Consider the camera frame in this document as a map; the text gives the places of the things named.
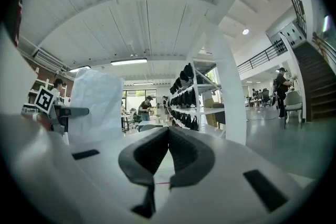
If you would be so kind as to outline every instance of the ceiling light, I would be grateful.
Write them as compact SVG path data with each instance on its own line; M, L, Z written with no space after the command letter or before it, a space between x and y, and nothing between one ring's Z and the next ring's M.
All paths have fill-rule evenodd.
M79 67L79 68L76 68L76 69L71 69L71 70L69 70L69 72L71 72L71 73L75 73L75 72L77 72L77 71L78 71L79 69L81 69L81 68L91 69L90 66L83 66L83 67Z
M147 58L139 58L139 59L129 59L129 60L121 60L121 61L112 61L111 65L120 66L120 65L129 65L131 63L144 63L147 62Z
M140 82L140 83L133 83L133 85L153 85L152 82Z

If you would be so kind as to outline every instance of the staircase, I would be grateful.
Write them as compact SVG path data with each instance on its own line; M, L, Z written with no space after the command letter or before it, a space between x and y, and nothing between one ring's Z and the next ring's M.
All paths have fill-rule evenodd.
M310 97L312 119L336 116L336 75L308 42L293 51L299 61L302 76L304 74L303 79L308 80L307 83L304 81L304 90Z

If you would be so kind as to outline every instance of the brick wall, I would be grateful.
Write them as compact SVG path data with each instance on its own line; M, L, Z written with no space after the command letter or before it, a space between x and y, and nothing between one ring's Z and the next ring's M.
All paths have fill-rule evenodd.
M55 73L50 72L49 70L45 69L44 67L30 61L29 59L25 58L25 60L27 61L27 63L32 67L33 70L35 70L37 67L39 68L39 72L38 72L38 76L37 78L40 80L44 80L46 81L47 79L49 79L49 83L53 83L54 82L54 75ZM73 85L73 81L69 80L63 76L60 75L56 75L55 79L57 78L61 78L63 82L65 82L67 84L67 93L66 96L70 97L71 96L71 91L72 91L72 86ZM39 90L40 85L39 84L34 84L33 89L34 90Z

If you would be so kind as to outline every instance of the gray floor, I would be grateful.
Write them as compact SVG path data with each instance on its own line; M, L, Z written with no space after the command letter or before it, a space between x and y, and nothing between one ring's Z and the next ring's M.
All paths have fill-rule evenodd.
M278 119L275 106L247 108L246 113L250 119L246 145L285 172L318 178L329 165L336 118L304 123L301 129L293 113L284 130L284 120Z

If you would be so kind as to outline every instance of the black rubber pad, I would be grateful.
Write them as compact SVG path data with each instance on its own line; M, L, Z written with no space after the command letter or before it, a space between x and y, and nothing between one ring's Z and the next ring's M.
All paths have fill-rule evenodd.
M78 159L84 159L88 158L94 155L99 154L98 150L89 150L89 151L83 151L83 152L78 152L78 153L73 153L73 158L77 161Z
M248 171L244 177L270 212L287 202L287 198L258 170Z

